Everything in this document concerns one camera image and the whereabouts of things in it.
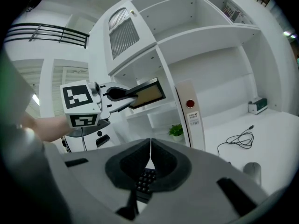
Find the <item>black rubber cover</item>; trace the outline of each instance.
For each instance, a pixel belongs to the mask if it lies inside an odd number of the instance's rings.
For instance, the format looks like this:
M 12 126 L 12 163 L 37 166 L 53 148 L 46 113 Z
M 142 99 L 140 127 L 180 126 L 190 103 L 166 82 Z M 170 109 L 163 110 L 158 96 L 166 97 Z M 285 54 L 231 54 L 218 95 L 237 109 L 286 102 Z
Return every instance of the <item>black rubber cover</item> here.
M 151 139 L 151 159 L 155 165 L 157 180 L 149 186 L 150 191 L 172 191 L 189 177 L 192 164 L 186 155 Z
M 230 178 L 221 178 L 217 184 L 241 217 L 256 208 L 256 204 Z
M 135 182 L 150 160 L 150 139 L 142 140 L 127 150 L 112 156 L 105 165 L 105 172 L 114 186 L 135 189 Z

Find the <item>balcony railing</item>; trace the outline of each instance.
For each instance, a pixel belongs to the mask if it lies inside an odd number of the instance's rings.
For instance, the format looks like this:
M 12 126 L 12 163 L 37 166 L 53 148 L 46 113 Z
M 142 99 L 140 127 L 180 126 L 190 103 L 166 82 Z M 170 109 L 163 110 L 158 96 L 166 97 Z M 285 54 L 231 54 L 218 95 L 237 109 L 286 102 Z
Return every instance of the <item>balcony railing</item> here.
M 59 43 L 70 43 L 83 46 L 86 49 L 88 38 L 88 34 L 60 26 L 42 23 L 19 23 L 10 27 L 4 42 L 17 40 L 28 40 L 29 42 L 33 40 L 47 40 L 57 41 Z

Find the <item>label sticker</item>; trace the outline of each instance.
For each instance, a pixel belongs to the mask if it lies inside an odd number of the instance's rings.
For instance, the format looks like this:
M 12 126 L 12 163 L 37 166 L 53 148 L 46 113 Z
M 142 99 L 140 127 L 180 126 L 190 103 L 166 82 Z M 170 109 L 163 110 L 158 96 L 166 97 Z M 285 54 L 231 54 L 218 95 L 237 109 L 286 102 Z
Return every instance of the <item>label sticker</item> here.
M 200 121 L 199 111 L 187 114 L 187 122 L 190 128 L 192 145 L 195 149 L 205 150 L 204 134 Z
M 200 121 L 199 121 L 199 112 L 198 111 L 195 111 L 195 112 L 192 112 L 192 113 L 188 113 L 187 114 L 187 119 L 188 119 L 188 122 L 189 122 L 190 126 L 199 125 L 200 124 Z

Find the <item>ceiling light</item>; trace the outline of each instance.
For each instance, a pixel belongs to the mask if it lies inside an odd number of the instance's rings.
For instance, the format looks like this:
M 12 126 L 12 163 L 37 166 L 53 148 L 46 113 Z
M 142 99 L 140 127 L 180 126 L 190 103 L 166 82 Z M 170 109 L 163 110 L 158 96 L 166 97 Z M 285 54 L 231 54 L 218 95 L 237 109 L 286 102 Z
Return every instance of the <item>ceiling light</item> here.
M 39 105 L 39 99 L 38 99 L 38 97 L 36 96 L 36 94 L 34 94 L 34 95 L 32 96 L 32 98 L 33 98 L 33 100 Z

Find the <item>black slot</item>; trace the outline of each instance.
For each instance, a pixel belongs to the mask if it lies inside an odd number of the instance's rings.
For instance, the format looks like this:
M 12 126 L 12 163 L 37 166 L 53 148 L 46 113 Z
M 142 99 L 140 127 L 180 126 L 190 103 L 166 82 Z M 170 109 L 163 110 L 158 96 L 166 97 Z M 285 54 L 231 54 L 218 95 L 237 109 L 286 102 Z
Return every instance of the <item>black slot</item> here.
M 85 158 L 82 158 L 82 159 L 75 159 L 75 160 L 71 160 L 71 161 L 66 161 L 64 163 L 69 168 L 69 167 L 73 167 L 73 166 L 76 166 L 76 165 L 79 165 L 79 164 L 82 164 L 82 163 L 86 163 L 86 162 L 88 162 L 88 160 L 85 159 Z
M 105 134 L 103 137 L 98 138 L 95 143 L 97 147 L 102 146 L 104 143 L 108 142 L 110 140 L 110 137 L 108 134 Z
M 256 204 L 230 178 L 221 178 L 217 184 L 241 217 L 256 208 Z

